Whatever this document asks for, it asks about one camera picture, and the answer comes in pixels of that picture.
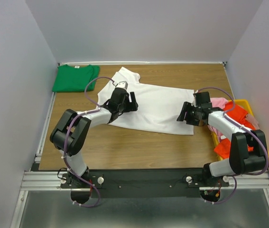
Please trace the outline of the white t-shirt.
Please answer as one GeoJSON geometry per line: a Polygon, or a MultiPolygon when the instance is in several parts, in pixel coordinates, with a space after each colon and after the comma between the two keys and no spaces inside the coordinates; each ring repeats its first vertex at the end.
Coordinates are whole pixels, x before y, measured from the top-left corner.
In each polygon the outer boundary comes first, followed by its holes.
{"type": "Polygon", "coordinates": [[[112,126],[156,133],[194,134],[192,125],[177,121],[183,103],[193,102],[193,90],[143,84],[138,73],[124,67],[112,79],[116,83],[126,81],[127,90],[135,93],[138,103],[137,111],[122,114],[112,126]]]}

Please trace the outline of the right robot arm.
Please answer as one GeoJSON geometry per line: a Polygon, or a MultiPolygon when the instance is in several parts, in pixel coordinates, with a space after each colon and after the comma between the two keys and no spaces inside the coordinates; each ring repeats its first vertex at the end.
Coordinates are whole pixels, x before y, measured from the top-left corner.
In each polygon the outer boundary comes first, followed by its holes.
{"type": "Polygon", "coordinates": [[[178,122],[198,126],[205,123],[221,132],[231,142],[230,156],[204,165],[201,182],[212,186],[226,175],[260,175],[269,167],[266,137],[262,130],[252,130],[232,119],[227,111],[213,107],[208,92],[194,94],[194,102],[184,102],[178,122]]]}

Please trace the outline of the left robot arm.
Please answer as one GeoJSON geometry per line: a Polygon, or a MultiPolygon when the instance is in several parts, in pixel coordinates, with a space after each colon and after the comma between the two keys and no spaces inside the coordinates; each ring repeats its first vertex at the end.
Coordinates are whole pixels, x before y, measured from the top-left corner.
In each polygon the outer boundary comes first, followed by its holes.
{"type": "Polygon", "coordinates": [[[69,172],[73,175],[71,182],[78,188],[87,184],[88,167],[84,162],[81,149],[89,129],[102,124],[110,124],[119,116],[138,110],[134,92],[117,87],[111,97],[100,107],[77,113],[67,109],[50,134],[51,143],[61,151],[69,172]]]}

